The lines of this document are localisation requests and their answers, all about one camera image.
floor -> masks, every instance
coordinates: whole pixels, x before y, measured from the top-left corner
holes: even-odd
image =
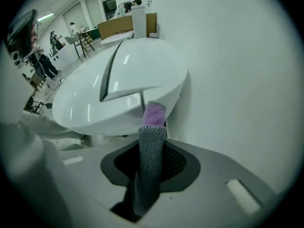
[[[93,47],[95,51],[93,51],[90,47],[87,47],[86,58],[84,57],[83,53],[80,51],[78,58],[75,62],[67,65],[64,70],[62,70],[57,77],[56,81],[52,81],[50,78],[47,78],[46,84],[43,85],[42,89],[37,91],[33,96],[34,101],[43,102],[43,103],[53,103],[54,97],[56,92],[60,88],[61,81],[64,81],[74,70],[76,70],[79,66],[81,66],[84,62],[89,60],[90,58],[96,56],[97,54],[101,53],[105,50],[103,46],[100,44],[101,39],[96,39],[93,41]],[[52,109],[47,109],[43,106],[39,111],[39,114],[46,115],[50,120],[54,120],[52,115]],[[87,136],[86,141],[80,139],[59,139],[59,140],[51,140],[58,150],[63,150],[65,146],[72,145],[72,144],[82,144],[86,145],[87,147],[97,147],[102,148],[105,145],[115,145],[115,144],[129,144],[132,141],[137,139],[137,134],[129,135],[127,137],[118,137],[118,136]]]

person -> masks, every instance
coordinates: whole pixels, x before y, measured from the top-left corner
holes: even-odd
[[[52,80],[56,80],[58,74],[60,73],[60,70],[57,70],[51,61],[48,59],[46,55],[43,54],[44,49],[41,49],[40,47],[36,48],[36,52],[39,55],[38,62],[41,63],[45,74],[50,77]]]
[[[63,48],[63,45],[60,43],[59,39],[62,37],[62,36],[57,36],[57,35],[54,35],[54,31],[52,31],[50,33],[50,44],[52,47],[56,47],[56,49],[58,51],[60,51],[62,48]]]
[[[141,5],[142,1],[141,0],[134,0],[133,2],[129,1],[129,2],[125,2],[123,4],[124,8],[125,8],[125,12],[131,12],[131,7],[132,6],[137,6],[137,5]]]
[[[78,28],[78,26],[74,22],[71,22],[70,26],[71,26],[71,33],[72,33],[72,35],[75,35],[76,33],[79,32],[79,28]]]

